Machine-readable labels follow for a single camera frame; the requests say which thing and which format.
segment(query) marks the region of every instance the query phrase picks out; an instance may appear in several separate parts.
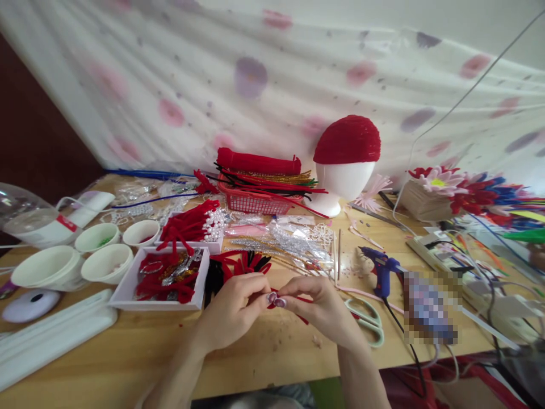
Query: forearm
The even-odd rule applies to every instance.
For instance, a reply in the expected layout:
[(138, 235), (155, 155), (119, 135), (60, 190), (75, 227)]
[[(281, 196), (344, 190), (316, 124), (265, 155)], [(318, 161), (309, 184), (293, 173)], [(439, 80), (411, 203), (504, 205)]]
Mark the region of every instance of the forearm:
[(193, 335), (187, 335), (166, 374), (146, 398), (142, 409), (189, 408), (205, 356)]
[(347, 409), (390, 408), (379, 370), (371, 359), (370, 348), (363, 345), (351, 349), (338, 346), (337, 354)]

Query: red knitted hat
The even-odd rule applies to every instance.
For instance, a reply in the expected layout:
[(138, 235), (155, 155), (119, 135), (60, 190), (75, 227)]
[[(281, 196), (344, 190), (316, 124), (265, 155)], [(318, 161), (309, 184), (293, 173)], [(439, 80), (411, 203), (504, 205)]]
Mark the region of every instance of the red knitted hat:
[(379, 130), (371, 119), (359, 115), (333, 122), (314, 152), (314, 162), (322, 165), (377, 162), (379, 158)]

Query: blue glue gun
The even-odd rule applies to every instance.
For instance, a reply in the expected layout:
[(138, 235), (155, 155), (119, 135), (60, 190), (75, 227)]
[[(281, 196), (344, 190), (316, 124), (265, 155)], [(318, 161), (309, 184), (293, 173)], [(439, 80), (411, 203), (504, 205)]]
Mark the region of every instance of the blue glue gun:
[(399, 262), (386, 254), (370, 247), (359, 248), (363, 255), (371, 259), (375, 265), (376, 273), (376, 288), (375, 295), (377, 297), (387, 297), (390, 295), (390, 272), (401, 274), (406, 271), (400, 267)]

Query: white tray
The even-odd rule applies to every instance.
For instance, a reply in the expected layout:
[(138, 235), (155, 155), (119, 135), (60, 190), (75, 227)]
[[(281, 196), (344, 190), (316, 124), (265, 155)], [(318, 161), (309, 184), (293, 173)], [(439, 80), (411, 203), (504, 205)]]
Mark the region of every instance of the white tray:
[(156, 250), (155, 247), (141, 247), (138, 249), (129, 271), (127, 271), (110, 299), (109, 305), (126, 311), (199, 311), (203, 306), (204, 282), (206, 281), (208, 265), (210, 264), (210, 251), (207, 247), (201, 245), (198, 247), (204, 250), (203, 258), (200, 261), (199, 275), (195, 280), (195, 294), (193, 294), (193, 298), (188, 303), (133, 300), (136, 286), (138, 285), (138, 271), (140, 270), (142, 260), (150, 253), (164, 254), (172, 252), (172, 247), (166, 247), (162, 250)]

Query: floral fabric backdrop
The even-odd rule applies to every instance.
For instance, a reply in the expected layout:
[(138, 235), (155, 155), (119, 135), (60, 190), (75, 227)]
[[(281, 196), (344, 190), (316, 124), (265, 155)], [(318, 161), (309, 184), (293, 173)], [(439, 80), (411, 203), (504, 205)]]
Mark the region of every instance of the floral fabric backdrop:
[[(106, 168), (212, 170), (226, 146), (296, 154), (307, 170), (322, 131), (358, 114), (398, 187), (414, 140), (543, 7), (479, 4), (3, 0), (0, 23)], [(544, 20), (419, 139), (412, 168), (449, 162), (545, 191)]]

